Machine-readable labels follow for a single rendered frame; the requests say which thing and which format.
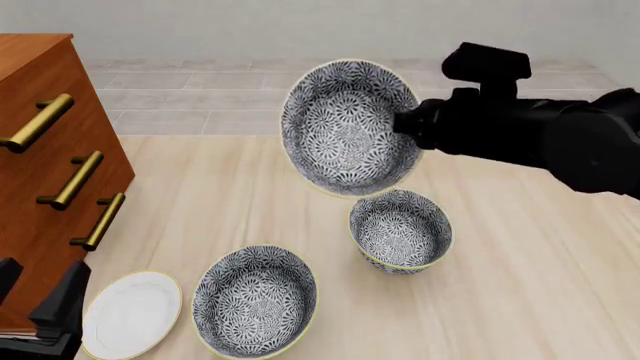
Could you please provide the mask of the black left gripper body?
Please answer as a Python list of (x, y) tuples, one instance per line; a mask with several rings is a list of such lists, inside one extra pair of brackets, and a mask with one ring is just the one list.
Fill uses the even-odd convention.
[(76, 332), (62, 329), (0, 329), (0, 360), (73, 360)]

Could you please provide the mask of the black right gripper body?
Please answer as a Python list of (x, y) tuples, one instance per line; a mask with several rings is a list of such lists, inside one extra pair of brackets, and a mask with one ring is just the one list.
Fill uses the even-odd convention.
[(447, 100), (430, 98), (417, 108), (417, 146), (449, 155), (488, 155), (489, 143), (480, 122), (480, 91), (455, 88)]

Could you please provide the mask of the white plate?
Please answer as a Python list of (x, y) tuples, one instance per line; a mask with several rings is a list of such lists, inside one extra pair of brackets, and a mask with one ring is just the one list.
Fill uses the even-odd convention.
[(151, 350), (180, 315), (182, 291), (171, 275), (131, 272), (90, 302), (83, 316), (82, 348), (95, 360), (131, 360)]

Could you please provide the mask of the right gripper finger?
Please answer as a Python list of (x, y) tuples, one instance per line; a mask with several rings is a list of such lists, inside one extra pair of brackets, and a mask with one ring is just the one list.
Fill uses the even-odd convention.
[(419, 136), (428, 119), (428, 102), (422, 101), (418, 107), (402, 113), (395, 113), (392, 129), (397, 134)]

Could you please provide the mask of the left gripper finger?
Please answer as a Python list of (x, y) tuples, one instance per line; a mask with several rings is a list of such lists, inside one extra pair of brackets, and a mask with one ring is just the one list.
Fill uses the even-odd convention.
[(23, 266), (12, 257), (0, 260), (0, 305), (4, 302), (23, 271)]
[(29, 314), (38, 338), (82, 336), (82, 308), (91, 269), (78, 260), (65, 272), (56, 287)]

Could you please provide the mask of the wooden cabinet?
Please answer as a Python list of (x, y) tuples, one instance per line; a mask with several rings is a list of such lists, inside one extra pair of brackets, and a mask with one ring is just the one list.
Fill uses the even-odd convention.
[[(0, 305), (0, 329), (35, 329), (29, 314), (67, 269), (90, 251), (69, 245), (88, 236), (105, 209), (96, 200), (125, 194), (134, 170), (68, 34), (0, 34), (0, 137), (39, 113), (36, 103), (68, 94), (71, 107), (25, 152), (0, 147), (0, 260), (23, 266)], [(104, 159), (64, 211), (36, 203), (75, 173), (74, 156)]]

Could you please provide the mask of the small patterned black-white bowl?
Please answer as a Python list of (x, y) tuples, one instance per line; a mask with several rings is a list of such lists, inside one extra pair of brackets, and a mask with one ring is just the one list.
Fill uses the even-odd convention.
[(349, 231), (368, 263), (396, 275), (428, 269), (453, 243), (445, 212), (427, 197), (403, 189), (357, 200), (349, 213)]

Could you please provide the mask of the large patterned black-white bowl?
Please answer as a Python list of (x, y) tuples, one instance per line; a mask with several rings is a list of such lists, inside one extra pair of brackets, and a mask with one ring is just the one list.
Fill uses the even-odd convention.
[(321, 191), (367, 197), (397, 186), (421, 159), (408, 136), (393, 131), (396, 113), (418, 101), (389, 68), (338, 59), (308, 71), (282, 106), (280, 134), (293, 168)]

